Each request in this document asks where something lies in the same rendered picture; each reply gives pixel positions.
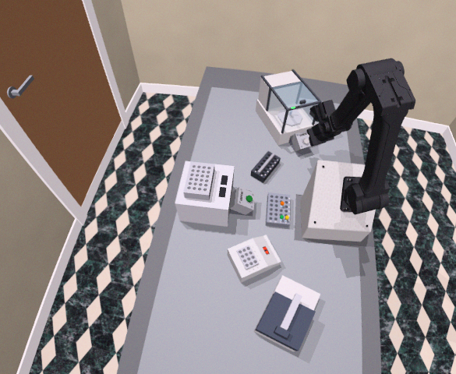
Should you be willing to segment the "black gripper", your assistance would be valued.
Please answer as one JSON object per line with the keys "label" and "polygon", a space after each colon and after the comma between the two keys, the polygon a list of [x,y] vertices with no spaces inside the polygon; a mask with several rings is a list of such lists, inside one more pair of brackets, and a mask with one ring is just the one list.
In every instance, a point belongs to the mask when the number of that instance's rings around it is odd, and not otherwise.
{"label": "black gripper", "polygon": [[[323,128],[323,126],[322,126],[322,128]],[[321,144],[321,143],[323,143],[323,142],[325,143],[325,142],[327,142],[327,141],[329,141],[329,140],[333,140],[333,139],[334,139],[334,137],[332,137],[332,138],[326,137],[326,136],[323,134],[322,128],[321,128],[321,132],[322,132],[322,133],[320,133],[320,134],[318,134],[318,135],[316,135],[316,136],[313,134],[312,128],[311,128],[311,129],[307,129],[307,133],[308,133],[308,135],[309,135],[309,143],[310,143],[310,146],[319,145],[319,144]]]}

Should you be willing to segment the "grey bench mat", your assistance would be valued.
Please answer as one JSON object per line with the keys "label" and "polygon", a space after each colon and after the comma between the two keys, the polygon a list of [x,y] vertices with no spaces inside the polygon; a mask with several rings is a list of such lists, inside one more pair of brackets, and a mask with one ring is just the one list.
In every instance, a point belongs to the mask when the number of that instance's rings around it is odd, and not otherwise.
{"label": "grey bench mat", "polygon": [[[359,248],[295,240],[296,195],[318,160],[351,163],[347,131],[298,156],[277,145],[258,97],[211,87],[191,161],[235,166],[232,191],[255,193],[253,215],[225,227],[176,213],[137,374],[362,374]],[[262,183],[251,170],[267,151],[281,159]],[[288,228],[266,226],[269,192],[290,195]],[[263,235],[281,263],[241,283],[228,249]],[[299,351],[254,332],[282,275],[320,294]]]}

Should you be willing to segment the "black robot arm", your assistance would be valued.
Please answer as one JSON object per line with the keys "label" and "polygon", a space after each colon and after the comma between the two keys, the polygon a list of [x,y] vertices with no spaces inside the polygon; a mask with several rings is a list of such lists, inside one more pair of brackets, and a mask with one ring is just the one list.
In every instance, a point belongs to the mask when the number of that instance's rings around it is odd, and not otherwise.
{"label": "black robot arm", "polygon": [[350,92],[336,110],[332,100],[310,108],[309,114],[319,122],[312,127],[313,134],[322,133],[323,126],[323,134],[332,138],[348,131],[366,107],[373,105],[373,126],[364,172],[362,177],[344,177],[342,212],[356,215],[389,204],[388,169],[401,124],[408,110],[415,107],[415,97],[403,74],[404,66],[393,58],[359,64],[346,79]]}

